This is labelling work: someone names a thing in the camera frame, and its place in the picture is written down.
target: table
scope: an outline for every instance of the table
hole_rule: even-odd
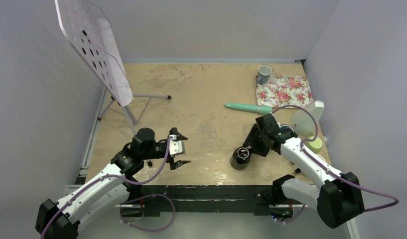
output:
[[[271,151],[267,157],[252,155],[248,167],[237,171],[230,166],[233,151],[242,145],[256,113],[235,111],[224,103],[256,104],[255,75],[261,64],[125,64],[134,93],[172,95],[171,100],[152,99],[136,126],[150,127],[156,140],[166,138],[172,127],[188,137],[186,154],[176,160],[191,160],[176,170],[166,166],[149,184],[155,185],[253,185],[271,184],[286,174],[310,183],[297,168],[281,155]],[[273,74],[305,76],[300,63],[268,64]],[[138,116],[147,99],[134,98],[129,107]],[[111,109],[121,111],[117,104]],[[87,180],[95,176],[122,147],[131,142],[133,133],[124,116],[107,111],[101,120]],[[280,123],[290,124],[297,110],[283,109],[275,113]],[[320,152],[328,163],[324,146]],[[151,177],[162,159],[146,164],[135,175],[138,181]]]

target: baseboard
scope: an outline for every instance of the baseboard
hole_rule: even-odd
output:
[[[172,58],[172,57],[139,57],[123,58],[123,63],[295,63],[287,58]]]
[[[359,227],[357,226],[356,219],[351,219],[347,222],[350,239],[360,239]]]

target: white bottle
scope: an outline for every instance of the white bottle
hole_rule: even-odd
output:
[[[313,115],[316,123],[319,123],[324,108],[325,106],[322,101],[315,101],[304,107],[305,110]],[[291,123],[293,124],[296,134],[299,136],[307,137],[311,134],[315,134],[315,125],[313,124],[312,118],[302,110],[299,110],[296,114],[291,116]]]

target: gray floor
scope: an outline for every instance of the gray floor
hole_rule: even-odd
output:
[[[135,224],[147,228],[164,226],[171,213],[142,218]],[[233,213],[178,213],[168,229],[147,233],[120,224],[118,209],[92,222],[79,239],[349,239],[347,226],[328,228],[318,214],[308,209],[289,225],[276,225],[270,217]]]

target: black cylindrical object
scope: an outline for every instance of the black cylindrical object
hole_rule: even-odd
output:
[[[250,151],[245,147],[240,147],[234,151],[230,158],[231,166],[236,170],[243,170],[250,162]]]

